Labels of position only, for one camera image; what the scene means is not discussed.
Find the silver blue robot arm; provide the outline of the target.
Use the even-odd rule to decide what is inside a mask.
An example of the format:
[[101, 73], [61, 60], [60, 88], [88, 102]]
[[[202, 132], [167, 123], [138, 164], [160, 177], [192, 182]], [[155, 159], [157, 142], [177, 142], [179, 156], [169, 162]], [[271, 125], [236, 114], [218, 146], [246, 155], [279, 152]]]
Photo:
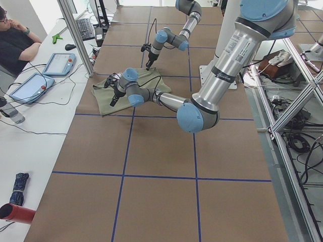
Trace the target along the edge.
[[297, 1], [240, 1], [234, 32], [200, 90], [191, 98], [157, 88], [142, 88], [137, 81], [137, 71], [128, 68], [112, 83], [114, 96], [111, 106], [123, 96], [133, 107], [151, 101], [175, 111], [179, 126], [186, 132], [198, 133], [214, 127], [219, 119], [218, 103], [229, 86], [251, 60], [261, 42], [294, 34], [297, 10]]
[[165, 43], [168, 43], [173, 48], [185, 51], [188, 48], [188, 39], [196, 25], [201, 21], [202, 9], [196, 1], [176, 1], [176, 9], [188, 16], [188, 19], [181, 29], [176, 34], [169, 27], [163, 27], [155, 34], [152, 43], [143, 44], [141, 51], [148, 51], [148, 61], [145, 65], [149, 70], [153, 63], [158, 59]]

